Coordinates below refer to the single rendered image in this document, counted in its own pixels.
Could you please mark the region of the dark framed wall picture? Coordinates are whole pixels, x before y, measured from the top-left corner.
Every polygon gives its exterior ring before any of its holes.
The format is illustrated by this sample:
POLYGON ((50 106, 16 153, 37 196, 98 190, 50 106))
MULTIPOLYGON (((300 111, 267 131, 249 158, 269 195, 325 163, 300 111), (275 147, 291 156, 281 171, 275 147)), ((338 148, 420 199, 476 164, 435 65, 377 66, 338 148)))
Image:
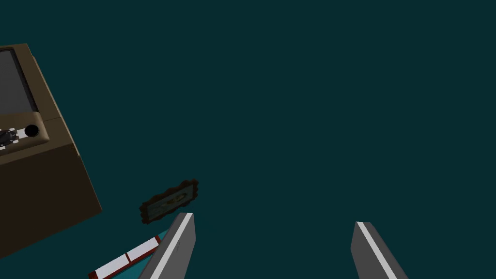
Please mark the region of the dark framed wall picture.
POLYGON ((140 206, 140 216, 143 224, 162 219, 174 213, 181 207, 186 207, 198 197, 196 179, 184 180, 180 185, 170 187, 163 193, 154 195, 140 206))

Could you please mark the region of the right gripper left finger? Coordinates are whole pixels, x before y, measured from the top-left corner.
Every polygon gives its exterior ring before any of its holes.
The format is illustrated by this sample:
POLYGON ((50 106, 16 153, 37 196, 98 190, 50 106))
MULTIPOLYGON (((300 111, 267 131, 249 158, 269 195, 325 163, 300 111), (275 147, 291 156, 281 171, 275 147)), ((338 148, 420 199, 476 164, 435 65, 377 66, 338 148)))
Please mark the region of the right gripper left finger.
POLYGON ((185 279, 196 239, 194 215, 180 213, 169 227, 139 279, 185 279))

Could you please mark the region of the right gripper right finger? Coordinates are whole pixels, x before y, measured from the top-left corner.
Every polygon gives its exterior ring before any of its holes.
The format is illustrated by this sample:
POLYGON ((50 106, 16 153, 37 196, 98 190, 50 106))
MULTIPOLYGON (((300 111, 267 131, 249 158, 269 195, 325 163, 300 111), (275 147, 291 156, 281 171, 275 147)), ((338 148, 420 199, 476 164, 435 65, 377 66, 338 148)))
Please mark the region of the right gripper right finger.
POLYGON ((355 223, 351 254, 359 279, 408 279, 370 222, 355 223))

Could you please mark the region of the brown old television set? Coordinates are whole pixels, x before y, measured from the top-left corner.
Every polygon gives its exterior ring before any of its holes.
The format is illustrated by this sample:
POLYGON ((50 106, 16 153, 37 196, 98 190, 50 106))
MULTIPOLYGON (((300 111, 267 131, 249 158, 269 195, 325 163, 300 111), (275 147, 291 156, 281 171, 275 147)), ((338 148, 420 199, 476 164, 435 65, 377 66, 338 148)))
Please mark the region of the brown old television set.
POLYGON ((101 211, 28 45, 0 46, 0 259, 101 211))

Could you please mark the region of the red framed white window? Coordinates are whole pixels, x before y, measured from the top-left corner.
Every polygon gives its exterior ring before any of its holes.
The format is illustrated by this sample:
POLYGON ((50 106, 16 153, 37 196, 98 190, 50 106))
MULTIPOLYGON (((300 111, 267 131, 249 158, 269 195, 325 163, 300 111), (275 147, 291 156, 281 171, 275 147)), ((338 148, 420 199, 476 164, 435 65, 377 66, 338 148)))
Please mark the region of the red framed white window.
POLYGON ((114 279, 143 260, 148 259, 161 242, 159 235, 147 240, 132 250, 120 255, 109 263, 88 274, 89 279, 114 279))

